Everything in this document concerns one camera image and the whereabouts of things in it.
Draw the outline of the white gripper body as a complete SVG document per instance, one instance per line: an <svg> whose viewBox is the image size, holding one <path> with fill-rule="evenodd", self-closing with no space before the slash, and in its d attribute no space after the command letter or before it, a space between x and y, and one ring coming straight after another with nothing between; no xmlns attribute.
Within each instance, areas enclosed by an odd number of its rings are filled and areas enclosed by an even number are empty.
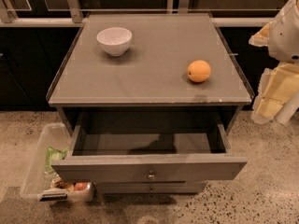
<svg viewBox="0 0 299 224"><path fill-rule="evenodd" d="M299 63L299 0L289 0L273 19L268 52L278 61Z"/></svg>

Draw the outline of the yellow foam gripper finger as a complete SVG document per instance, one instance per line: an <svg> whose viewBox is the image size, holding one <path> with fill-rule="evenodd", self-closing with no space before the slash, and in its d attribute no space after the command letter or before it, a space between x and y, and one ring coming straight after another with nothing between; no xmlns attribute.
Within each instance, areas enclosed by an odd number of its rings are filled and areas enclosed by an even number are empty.
<svg viewBox="0 0 299 224"><path fill-rule="evenodd" d="M272 22L268 22L259 32L252 35L249 39L249 44L255 47L267 47L271 24Z"/></svg>
<svg viewBox="0 0 299 224"><path fill-rule="evenodd" d="M299 108L299 64L280 62L265 68L253 103L251 118L265 124L275 120L286 124Z"/></svg>

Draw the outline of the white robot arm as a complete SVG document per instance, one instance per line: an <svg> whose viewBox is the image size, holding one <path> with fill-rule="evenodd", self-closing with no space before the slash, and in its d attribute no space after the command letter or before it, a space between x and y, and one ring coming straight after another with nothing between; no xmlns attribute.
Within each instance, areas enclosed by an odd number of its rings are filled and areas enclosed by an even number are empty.
<svg viewBox="0 0 299 224"><path fill-rule="evenodd" d="M299 108L299 0L289 0L249 44L267 47L278 61L262 73L251 118L259 124L273 119L286 124Z"/></svg>

